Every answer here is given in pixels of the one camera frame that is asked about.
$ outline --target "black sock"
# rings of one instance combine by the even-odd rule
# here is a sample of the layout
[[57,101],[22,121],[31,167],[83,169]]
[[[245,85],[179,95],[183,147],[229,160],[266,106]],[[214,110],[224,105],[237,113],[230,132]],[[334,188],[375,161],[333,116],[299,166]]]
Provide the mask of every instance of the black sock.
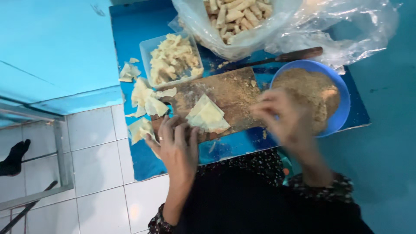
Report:
[[15,176],[22,170],[22,158],[29,149],[30,140],[19,142],[14,145],[9,153],[9,156],[0,162],[0,176]]

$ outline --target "woman's right hand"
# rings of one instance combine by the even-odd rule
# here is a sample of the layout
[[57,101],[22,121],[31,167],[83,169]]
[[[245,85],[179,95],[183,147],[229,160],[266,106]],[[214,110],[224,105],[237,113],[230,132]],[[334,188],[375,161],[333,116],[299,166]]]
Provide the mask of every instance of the woman's right hand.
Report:
[[253,105],[251,110],[254,117],[265,122],[268,130],[279,138],[283,146],[300,157],[300,161],[306,160],[303,159],[304,155],[317,152],[310,110],[294,102],[284,90],[264,92],[259,103]]

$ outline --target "blue bowl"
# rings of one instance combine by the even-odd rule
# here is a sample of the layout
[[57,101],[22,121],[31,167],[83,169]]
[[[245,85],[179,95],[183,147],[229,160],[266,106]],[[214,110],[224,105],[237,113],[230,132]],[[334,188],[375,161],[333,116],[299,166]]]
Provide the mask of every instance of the blue bowl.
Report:
[[272,82],[270,83],[270,89],[272,88],[273,81],[276,79],[276,77],[278,77],[285,70],[292,68],[303,68],[308,72],[321,72],[331,78],[339,90],[341,101],[336,112],[328,119],[328,127],[324,131],[320,132],[316,137],[325,137],[340,130],[347,120],[349,109],[351,107],[348,88],[347,85],[345,85],[343,79],[333,69],[323,65],[322,63],[311,60],[297,60],[285,64],[277,71],[272,79]]

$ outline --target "finger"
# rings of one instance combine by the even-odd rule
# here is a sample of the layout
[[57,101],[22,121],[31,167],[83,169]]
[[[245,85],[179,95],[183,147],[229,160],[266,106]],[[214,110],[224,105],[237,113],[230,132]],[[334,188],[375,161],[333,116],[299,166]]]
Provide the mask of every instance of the finger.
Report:
[[276,101],[262,101],[259,102],[253,106],[251,106],[251,110],[255,111],[255,110],[262,110],[262,111],[267,111],[267,112],[271,112],[272,114],[281,114],[282,112],[284,112],[284,107],[280,106],[278,102]]
[[199,127],[194,127],[191,131],[191,137],[189,138],[189,147],[191,148],[192,156],[198,160],[198,132]]
[[258,100],[259,101],[263,101],[263,100],[276,100],[279,99],[283,96],[285,96],[286,93],[283,89],[273,89],[273,90],[266,90],[264,93],[262,93]]
[[158,136],[159,137],[162,137],[163,135],[162,135],[162,128],[163,128],[163,125],[166,123],[166,121],[168,121],[169,120],[169,115],[165,115],[165,117],[163,117],[163,120],[162,120],[162,123],[160,123],[160,126],[159,126],[159,131],[157,132],[157,134],[158,134]]
[[257,118],[262,119],[265,124],[272,129],[272,131],[277,135],[277,136],[282,136],[283,134],[283,128],[282,128],[282,124],[279,120],[276,119],[276,117],[266,111],[263,110],[255,110],[253,112],[253,115],[256,116]]
[[187,129],[188,127],[189,127],[189,124],[187,124],[187,123],[183,123],[183,124],[180,124],[180,125],[176,126],[176,128],[175,128],[175,143],[186,146],[185,129]]
[[169,144],[169,145],[173,145],[174,140],[173,140],[173,129],[172,126],[176,123],[176,121],[178,121],[179,116],[174,116],[170,119],[168,119],[163,126],[161,127],[162,130],[162,136],[163,136],[163,140],[161,142],[162,145],[164,144]]
[[147,133],[144,137],[144,140],[146,141],[146,144],[154,151],[156,152],[158,155],[160,155],[160,145],[158,142],[156,142],[155,140],[152,139],[152,137],[150,136],[149,133]]

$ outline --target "blue wall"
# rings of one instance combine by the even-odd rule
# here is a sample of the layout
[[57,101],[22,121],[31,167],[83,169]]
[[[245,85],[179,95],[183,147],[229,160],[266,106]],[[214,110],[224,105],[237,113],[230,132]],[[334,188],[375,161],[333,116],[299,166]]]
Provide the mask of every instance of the blue wall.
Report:
[[388,49],[350,66],[372,125],[320,140],[330,165],[352,178],[364,220],[380,234],[416,233],[416,2],[403,2]]
[[110,5],[0,1],[0,95],[32,103],[119,85]]

